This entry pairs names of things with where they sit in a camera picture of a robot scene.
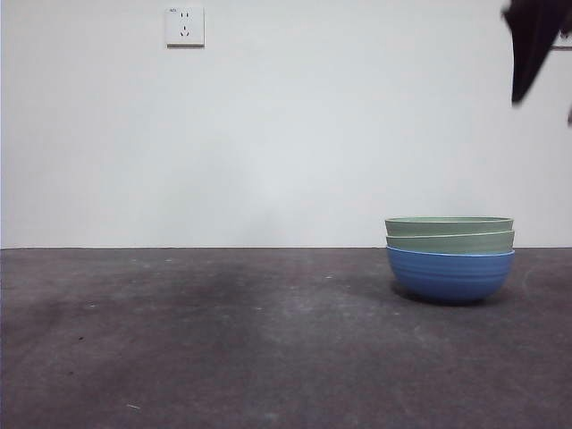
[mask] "black cloth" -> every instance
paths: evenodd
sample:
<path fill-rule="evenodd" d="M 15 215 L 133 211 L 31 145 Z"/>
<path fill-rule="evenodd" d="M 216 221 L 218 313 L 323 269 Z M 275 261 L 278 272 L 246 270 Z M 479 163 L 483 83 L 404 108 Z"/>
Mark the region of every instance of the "black cloth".
<path fill-rule="evenodd" d="M 503 11 L 514 47 L 514 104 L 532 87 L 558 33 L 570 25 L 570 13 L 572 0 L 512 0 Z"/>

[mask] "bowl rim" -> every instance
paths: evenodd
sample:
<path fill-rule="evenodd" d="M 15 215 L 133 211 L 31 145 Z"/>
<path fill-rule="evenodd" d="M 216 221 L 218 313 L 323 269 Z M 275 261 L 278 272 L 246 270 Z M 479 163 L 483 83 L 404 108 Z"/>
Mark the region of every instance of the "bowl rim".
<path fill-rule="evenodd" d="M 387 246 L 388 250 L 400 253 L 409 253 L 412 255 L 428 255 L 433 257 L 509 257 L 515 254 L 515 250 L 511 250 L 510 252 L 504 253 L 491 253 L 491 254 L 481 254 L 481 253 L 469 253 L 469 254 L 454 254 L 454 253 L 432 253 L 432 252 L 416 252 L 415 250 L 403 250 L 401 248 L 392 248 L 391 246 Z"/>
<path fill-rule="evenodd" d="M 515 230 L 495 231 L 495 232 L 476 232 L 474 234 L 445 234 L 445 235 L 386 235 L 386 239 L 451 239 L 456 237 L 484 237 L 495 235 L 515 235 Z"/>
<path fill-rule="evenodd" d="M 441 219 L 440 221 L 431 221 L 430 219 Z M 493 216 L 402 216 L 391 217 L 385 219 L 385 222 L 394 223 L 505 223 L 514 222 L 511 217 L 493 217 Z"/>

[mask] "gray floor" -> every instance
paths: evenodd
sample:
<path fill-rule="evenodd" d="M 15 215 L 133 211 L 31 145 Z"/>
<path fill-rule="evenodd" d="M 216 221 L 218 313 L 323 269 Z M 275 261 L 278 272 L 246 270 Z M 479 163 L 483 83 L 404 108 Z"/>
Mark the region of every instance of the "gray floor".
<path fill-rule="evenodd" d="M 572 427 L 572 249 L 483 304 L 380 249 L 2 252 L 3 429 Z"/>

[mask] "stacked bowls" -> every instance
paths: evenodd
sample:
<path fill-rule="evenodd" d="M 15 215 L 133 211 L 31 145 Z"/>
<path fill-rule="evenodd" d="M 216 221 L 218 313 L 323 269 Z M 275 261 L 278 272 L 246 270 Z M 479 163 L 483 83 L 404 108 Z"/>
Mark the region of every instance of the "stacked bowls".
<path fill-rule="evenodd" d="M 391 269 L 405 288 L 426 299 L 484 299 L 509 274 L 515 253 L 512 224 L 502 217 L 388 219 Z"/>

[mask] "electrical outlet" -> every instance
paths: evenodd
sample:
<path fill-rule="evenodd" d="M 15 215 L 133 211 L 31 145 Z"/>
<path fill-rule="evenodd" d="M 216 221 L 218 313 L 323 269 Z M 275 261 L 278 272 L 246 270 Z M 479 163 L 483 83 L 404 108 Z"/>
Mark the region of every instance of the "electrical outlet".
<path fill-rule="evenodd" d="M 558 33 L 556 40 L 554 41 L 554 45 L 552 49 L 557 50 L 572 50 L 572 32 L 564 35 L 562 33 Z"/>
<path fill-rule="evenodd" d="M 165 11 L 167 47 L 205 45 L 205 8 L 172 7 Z"/>

